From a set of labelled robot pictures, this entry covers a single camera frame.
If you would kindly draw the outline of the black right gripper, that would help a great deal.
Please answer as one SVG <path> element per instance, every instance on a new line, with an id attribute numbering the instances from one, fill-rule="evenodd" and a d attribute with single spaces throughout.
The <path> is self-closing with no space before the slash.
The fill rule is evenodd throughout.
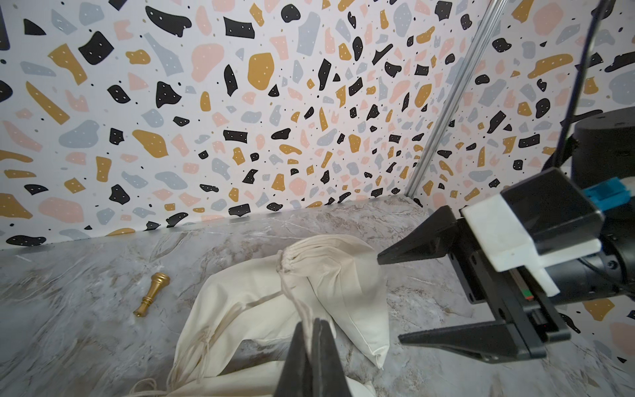
<path id="1" fill-rule="evenodd" d="M 571 340 L 571 332 L 555 306 L 527 271 L 520 278 L 529 287 L 526 299 L 511 271 L 497 272 L 483 253 L 466 221 L 448 206 L 436 210 L 408 236 L 380 252 L 378 263 L 392 265 L 446 256 L 453 245 L 453 263 L 471 287 L 474 301 L 484 300 L 490 321 L 399 335 L 404 346 L 431 347 L 487 364 L 543 359 L 547 347 Z"/>

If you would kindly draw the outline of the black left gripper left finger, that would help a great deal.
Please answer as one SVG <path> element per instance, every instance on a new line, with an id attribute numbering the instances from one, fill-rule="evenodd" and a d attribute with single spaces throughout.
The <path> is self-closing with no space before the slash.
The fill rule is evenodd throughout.
<path id="1" fill-rule="evenodd" d="M 298 323 L 284 362 L 274 397 L 311 397 L 313 372 L 304 342 L 304 330 Z"/>

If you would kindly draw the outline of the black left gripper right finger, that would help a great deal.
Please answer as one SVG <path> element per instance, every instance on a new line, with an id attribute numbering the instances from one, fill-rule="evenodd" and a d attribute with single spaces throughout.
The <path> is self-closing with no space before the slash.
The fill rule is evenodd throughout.
<path id="1" fill-rule="evenodd" d="M 312 335 L 312 388 L 315 397 L 351 397 L 342 362 L 329 323 L 314 320 Z"/>

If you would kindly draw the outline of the cream cloth bag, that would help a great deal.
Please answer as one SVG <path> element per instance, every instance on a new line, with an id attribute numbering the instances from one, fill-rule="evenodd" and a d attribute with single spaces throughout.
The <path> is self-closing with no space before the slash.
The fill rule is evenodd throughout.
<path id="1" fill-rule="evenodd" d="M 376 367 L 390 350 L 386 280 L 375 250 L 359 238 L 318 235 L 273 256 L 251 259 L 210 276 L 180 334 L 175 360 L 201 358 L 214 373 L 240 344 L 290 338 L 298 323 L 326 320 Z"/>

